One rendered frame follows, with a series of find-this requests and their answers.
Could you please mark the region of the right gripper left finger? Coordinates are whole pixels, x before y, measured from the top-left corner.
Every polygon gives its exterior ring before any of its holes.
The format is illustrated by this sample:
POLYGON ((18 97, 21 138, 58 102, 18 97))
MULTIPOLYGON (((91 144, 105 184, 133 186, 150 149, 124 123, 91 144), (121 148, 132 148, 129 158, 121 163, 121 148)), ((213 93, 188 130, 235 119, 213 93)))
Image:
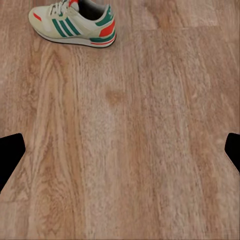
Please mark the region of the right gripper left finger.
POLYGON ((26 151, 21 133, 0 139, 0 192, 26 151))

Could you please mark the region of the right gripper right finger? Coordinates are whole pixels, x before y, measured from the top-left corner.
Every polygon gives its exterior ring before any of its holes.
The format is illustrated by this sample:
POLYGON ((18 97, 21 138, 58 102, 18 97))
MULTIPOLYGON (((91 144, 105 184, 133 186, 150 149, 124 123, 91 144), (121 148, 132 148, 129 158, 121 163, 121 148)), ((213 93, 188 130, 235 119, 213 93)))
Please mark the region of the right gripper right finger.
POLYGON ((240 135, 229 133, 224 150, 240 172, 240 135))

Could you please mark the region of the gym shoe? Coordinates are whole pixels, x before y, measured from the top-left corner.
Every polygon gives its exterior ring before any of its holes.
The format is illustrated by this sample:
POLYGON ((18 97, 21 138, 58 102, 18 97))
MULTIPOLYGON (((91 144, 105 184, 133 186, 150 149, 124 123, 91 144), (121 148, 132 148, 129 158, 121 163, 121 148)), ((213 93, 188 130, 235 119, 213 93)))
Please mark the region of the gym shoe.
POLYGON ((46 41, 108 48, 114 44, 114 15, 109 4, 92 0, 64 0, 32 8, 28 16, 46 41))

